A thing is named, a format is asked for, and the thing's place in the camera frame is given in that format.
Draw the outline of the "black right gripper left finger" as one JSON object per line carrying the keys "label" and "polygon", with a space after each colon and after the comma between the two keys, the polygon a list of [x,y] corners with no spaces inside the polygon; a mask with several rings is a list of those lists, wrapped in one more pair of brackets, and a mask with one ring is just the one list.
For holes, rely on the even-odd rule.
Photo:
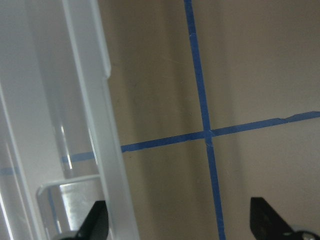
{"label": "black right gripper left finger", "polygon": [[96,201],[80,229],[75,240],[106,240],[109,235],[109,216],[106,202]]}

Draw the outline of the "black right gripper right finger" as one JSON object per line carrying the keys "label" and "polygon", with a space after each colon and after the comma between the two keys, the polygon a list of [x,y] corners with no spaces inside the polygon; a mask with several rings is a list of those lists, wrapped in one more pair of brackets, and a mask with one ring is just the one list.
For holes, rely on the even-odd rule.
{"label": "black right gripper right finger", "polygon": [[250,230],[256,240],[297,240],[298,235],[263,197],[250,199]]}

